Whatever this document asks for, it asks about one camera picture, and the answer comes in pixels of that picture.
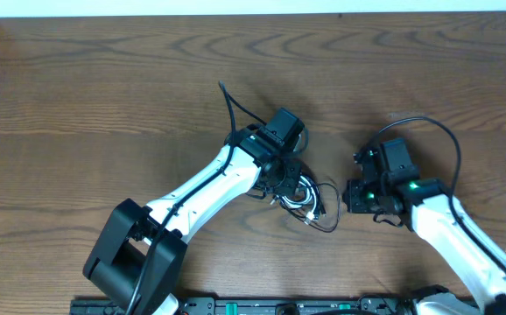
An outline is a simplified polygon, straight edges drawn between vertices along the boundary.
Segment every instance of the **white wall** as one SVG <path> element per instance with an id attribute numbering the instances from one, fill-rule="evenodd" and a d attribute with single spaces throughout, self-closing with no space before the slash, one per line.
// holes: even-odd
<path id="1" fill-rule="evenodd" d="M 506 0 L 0 0 L 0 18 L 506 11 Z"/>

